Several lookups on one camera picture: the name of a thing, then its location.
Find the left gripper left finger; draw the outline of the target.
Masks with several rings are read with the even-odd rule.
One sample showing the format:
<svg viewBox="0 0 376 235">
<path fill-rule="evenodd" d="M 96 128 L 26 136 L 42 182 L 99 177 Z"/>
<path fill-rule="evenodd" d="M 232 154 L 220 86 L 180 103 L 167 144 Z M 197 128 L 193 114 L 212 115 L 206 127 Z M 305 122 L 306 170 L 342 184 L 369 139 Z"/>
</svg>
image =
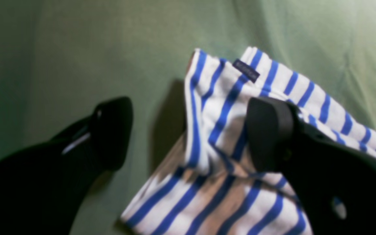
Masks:
<svg viewBox="0 0 376 235">
<path fill-rule="evenodd" d="M 129 97 L 43 143 L 0 160 L 0 235 L 68 235 L 97 178 L 124 165 L 133 126 Z"/>
</svg>

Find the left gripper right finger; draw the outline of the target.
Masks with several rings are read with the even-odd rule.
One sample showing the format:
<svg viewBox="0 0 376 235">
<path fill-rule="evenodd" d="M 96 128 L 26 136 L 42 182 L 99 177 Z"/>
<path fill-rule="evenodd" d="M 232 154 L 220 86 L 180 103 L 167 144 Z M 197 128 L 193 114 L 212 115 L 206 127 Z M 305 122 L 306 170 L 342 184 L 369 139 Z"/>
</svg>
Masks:
<svg viewBox="0 0 376 235">
<path fill-rule="evenodd" d="M 281 173 L 315 235 L 376 235 L 376 159 L 304 122 L 300 109 L 251 98 L 245 118 L 253 166 Z"/>
</svg>

